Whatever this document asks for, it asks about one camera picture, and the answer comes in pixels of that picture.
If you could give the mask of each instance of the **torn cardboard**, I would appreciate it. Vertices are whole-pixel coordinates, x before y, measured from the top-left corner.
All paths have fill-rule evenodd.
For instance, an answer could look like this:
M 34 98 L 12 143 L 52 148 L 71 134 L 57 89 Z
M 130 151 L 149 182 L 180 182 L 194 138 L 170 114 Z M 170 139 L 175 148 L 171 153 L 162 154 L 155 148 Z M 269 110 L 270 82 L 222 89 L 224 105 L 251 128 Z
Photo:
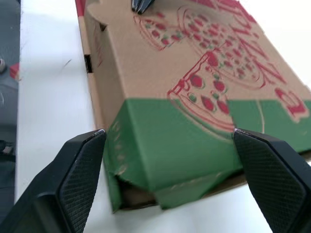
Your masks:
M 114 211 L 244 183 L 235 127 L 310 149 L 310 92 L 239 2 L 88 0 L 79 22 Z

